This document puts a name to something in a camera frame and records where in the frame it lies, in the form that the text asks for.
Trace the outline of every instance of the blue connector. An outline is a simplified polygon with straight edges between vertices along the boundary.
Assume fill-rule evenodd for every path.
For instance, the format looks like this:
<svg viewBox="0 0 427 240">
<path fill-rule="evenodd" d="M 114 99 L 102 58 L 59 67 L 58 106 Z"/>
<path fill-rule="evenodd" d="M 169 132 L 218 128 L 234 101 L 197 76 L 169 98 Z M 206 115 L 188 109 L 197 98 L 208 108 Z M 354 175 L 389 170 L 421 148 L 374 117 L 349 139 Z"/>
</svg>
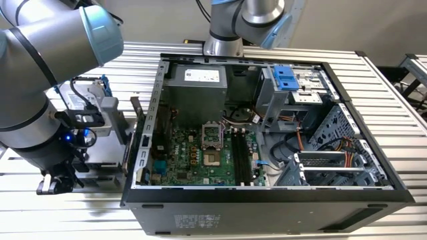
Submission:
<svg viewBox="0 0 427 240">
<path fill-rule="evenodd" d="M 297 89 L 300 89 L 298 81 L 294 78 L 294 75 L 289 66 L 274 66 L 272 74 L 277 82 L 278 90 L 296 91 Z"/>
<path fill-rule="evenodd" d="M 166 175 L 166 161 L 163 161 L 163 160 L 153 161 L 153 170 L 154 170 L 155 174 L 165 176 Z"/>
</svg>

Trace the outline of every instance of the barcode sticker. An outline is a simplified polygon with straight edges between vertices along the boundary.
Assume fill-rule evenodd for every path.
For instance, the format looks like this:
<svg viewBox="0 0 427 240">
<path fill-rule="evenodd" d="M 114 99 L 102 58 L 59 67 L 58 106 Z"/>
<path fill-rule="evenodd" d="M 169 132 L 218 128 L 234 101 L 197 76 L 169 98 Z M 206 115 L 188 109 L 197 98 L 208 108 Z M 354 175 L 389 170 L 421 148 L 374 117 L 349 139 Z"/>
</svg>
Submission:
<svg viewBox="0 0 427 240">
<path fill-rule="evenodd" d="M 218 70 L 186 69 L 184 81 L 192 82 L 220 82 Z"/>
<path fill-rule="evenodd" d="M 252 118 L 252 122 L 253 122 L 254 124 L 257 124 L 258 121 L 260 121 L 260 116 L 258 116 L 257 114 L 254 114 L 254 117 Z"/>
</svg>

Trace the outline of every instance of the white wall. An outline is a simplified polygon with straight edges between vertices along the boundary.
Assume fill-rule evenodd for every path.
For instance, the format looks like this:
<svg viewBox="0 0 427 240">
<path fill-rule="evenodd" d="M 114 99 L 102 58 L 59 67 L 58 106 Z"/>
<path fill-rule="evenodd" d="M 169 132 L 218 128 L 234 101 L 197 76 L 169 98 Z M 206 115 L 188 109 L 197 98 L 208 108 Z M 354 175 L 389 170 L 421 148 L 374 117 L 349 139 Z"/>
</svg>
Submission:
<svg viewBox="0 0 427 240">
<path fill-rule="evenodd" d="M 201 0 L 210 12 L 210 0 Z M 134 42 L 204 41 L 209 23 L 194 0 L 103 0 L 102 6 L 123 20 L 122 37 Z"/>
<path fill-rule="evenodd" d="M 181 43 L 208 37 L 194 0 L 98 2 L 123 19 L 126 41 Z M 210 0 L 201 2 L 209 11 Z M 305 0 L 289 47 L 361 50 L 376 64 L 394 65 L 404 53 L 427 54 L 425 22 L 425 0 Z M 7 27 L 1 19 L 0 28 Z"/>
<path fill-rule="evenodd" d="M 427 54 L 425 0 L 306 0 L 290 47 L 361 50 L 377 65 Z"/>
</svg>

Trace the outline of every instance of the open computer tower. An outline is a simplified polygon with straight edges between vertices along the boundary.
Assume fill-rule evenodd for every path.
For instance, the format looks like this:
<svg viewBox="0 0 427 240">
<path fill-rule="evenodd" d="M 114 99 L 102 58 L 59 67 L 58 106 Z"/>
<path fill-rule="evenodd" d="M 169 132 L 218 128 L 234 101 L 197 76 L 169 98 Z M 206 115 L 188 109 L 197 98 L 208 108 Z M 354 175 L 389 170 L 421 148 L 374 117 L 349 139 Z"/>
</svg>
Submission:
<svg viewBox="0 0 427 240">
<path fill-rule="evenodd" d="M 325 62 L 162 54 L 123 158 L 147 235 L 350 232 L 413 202 Z"/>
</svg>

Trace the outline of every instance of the blue drive bay latch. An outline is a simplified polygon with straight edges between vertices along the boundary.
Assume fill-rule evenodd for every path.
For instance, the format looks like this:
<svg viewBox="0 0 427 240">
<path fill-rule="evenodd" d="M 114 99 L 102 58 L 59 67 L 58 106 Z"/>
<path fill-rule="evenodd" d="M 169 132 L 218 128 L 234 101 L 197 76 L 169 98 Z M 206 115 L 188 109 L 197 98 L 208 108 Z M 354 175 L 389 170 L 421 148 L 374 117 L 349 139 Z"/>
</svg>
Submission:
<svg viewBox="0 0 427 240">
<path fill-rule="evenodd" d="M 296 91 L 300 89 L 298 81 L 294 78 L 293 71 L 289 66 L 274 66 L 272 74 L 277 82 L 278 90 Z"/>
</svg>

